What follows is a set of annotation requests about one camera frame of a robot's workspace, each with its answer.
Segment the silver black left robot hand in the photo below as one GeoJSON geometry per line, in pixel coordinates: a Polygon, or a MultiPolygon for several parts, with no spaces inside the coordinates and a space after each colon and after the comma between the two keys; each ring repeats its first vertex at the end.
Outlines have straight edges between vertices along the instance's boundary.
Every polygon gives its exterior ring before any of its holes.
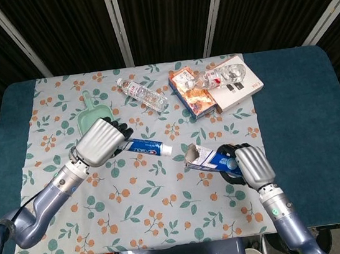
{"type": "Polygon", "coordinates": [[[125,123],[119,123],[109,117],[99,117],[78,144],[69,151],[70,162],[99,167],[120,153],[119,146],[128,141],[133,132],[134,130],[125,123]]]}

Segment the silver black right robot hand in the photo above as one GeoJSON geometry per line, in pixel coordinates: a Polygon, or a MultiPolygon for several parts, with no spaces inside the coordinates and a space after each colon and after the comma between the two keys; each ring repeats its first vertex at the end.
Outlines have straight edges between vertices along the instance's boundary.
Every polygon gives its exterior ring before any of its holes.
{"type": "Polygon", "coordinates": [[[225,182],[243,186],[247,184],[256,191],[273,184],[275,179],[274,170],[259,147],[253,147],[248,143],[224,144],[219,146],[217,152],[234,158],[242,173],[240,178],[233,178],[226,172],[220,172],[225,182]]]}

